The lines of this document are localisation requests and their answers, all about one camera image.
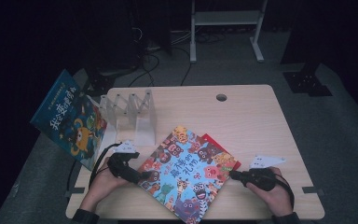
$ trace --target acrylic stand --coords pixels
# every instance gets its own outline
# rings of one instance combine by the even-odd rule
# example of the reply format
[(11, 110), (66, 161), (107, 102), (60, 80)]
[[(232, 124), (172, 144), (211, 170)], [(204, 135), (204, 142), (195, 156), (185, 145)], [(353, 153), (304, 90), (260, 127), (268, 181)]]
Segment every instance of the acrylic stand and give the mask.
[(133, 139), (135, 146), (156, 144), (157, 117), (151, 90), (145, 91), (143, 99), (134, 93), (128, 97), (117, 94), (113, 101), (103, 95), (100, 111), (108, 121), (105, 136), (109, 136), (109, 140), (104, 138), (102, 147), (114, 144), (119, 132), (133, 133), (133, 137), (129, 138)]

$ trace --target children's book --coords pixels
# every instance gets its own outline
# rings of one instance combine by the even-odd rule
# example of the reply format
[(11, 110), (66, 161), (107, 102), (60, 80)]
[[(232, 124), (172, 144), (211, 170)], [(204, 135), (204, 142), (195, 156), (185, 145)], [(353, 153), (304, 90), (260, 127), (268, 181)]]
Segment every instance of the children's book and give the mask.
[(140, 166), (152, 175), (138, 183), (185, 223), (199, 223), (237, 161), (183, 126)]
[[(205, 139), (206, 141), (214, 144), (217, 148), (222, 149), (223, 151), (227, 152), (222, 146), (220, 146), (216, 141), (214, 141), (214, 139), (212, 139), (212, 137), (209, 134), (205, 133), (202, 136), (202, 138)], [(239, 161), (237, 161), (237, 163), (235, 163), (235, 165), (232, 169), (237, 170), (238, 168), (240, 168), (240, 166), (241, 166), (241, 163)]]
[(92, 171), (106, 129), (98, 104), (63, 70), (30, 121)]

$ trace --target sleeve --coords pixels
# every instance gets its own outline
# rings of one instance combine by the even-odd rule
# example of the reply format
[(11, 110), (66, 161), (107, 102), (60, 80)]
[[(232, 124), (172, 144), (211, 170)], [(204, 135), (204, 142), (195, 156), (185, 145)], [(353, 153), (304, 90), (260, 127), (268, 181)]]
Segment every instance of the sleeve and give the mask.
[(275, 217), (272, 216), (272, 221), (274, 224), (300, 224), (301, 221), (298, 218), (297, 213), (292, 213), (291, 215), (284, 216), (284, 217)]
[(100, 217), (83, 209), (77, 209), (71, 224), (96, 224)]

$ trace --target wooden table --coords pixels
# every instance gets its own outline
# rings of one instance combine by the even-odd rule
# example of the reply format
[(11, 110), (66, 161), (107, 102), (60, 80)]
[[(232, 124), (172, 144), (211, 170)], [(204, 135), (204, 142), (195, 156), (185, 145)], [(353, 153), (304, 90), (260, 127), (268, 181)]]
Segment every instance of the wooden table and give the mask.
[[(296, 196), (295, 211), (301, 219), (320, 219), (324, 209), (316, 193), (304, 193), (312, 187), (307, 168), (296, 147), (273, 89), (268, 85), (188, 86), (153, 88), (114, 88), (107, 94), (145, 95), (151, 90), (157, 113), (156, 145), (137, 147), (141, 153), (130, 166), (137, 169), (153, 150), (177, 126), (183, 125), (197, 135), (207, 133), (248, 170), (255, 155), (286, 158), (277, 165)], [(225, 95), (223, 102), (216, 96)], [(123, 141), (120, 133), (117, 141)], [(82, 167), (66, 215), (72, 217), (88, 190), (90, 171)], [(115, 190), (100, 202), (96, 213), (113, 219), (178, 219), (143, 189), (129, 184)], [(241, 182), (229, 179), (213, 201), (204, 219), (265, 219), (271, 213), (265, 204)]]

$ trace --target hand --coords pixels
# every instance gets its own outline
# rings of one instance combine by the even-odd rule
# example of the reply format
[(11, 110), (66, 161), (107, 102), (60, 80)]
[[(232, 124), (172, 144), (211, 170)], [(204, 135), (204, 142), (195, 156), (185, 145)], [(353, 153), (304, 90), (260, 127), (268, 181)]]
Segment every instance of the hand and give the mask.
[(84, 197), (80, 209), (94, 213), (98, 203), (106, 198), (114, 189), (129, 183), (125, 179), (117, 178), (112, 175), (107, 162), (109, 157), (105, 158), (103, 166), (98, 170), (97, 175), (92, 181), (89, 191)]
[[(280, 169), (276, 167), (269, 167), (269, 169), (276, 174), (278, 179), (287, 184), (287, 182), (281, 178), (282, 174)], [(260, 197), (275, 217), (284, 217), (293, 213), (290, 196), (282, 186), (276, 185), (271, 191), (264, 191), (248, 182), (246, 188)]]

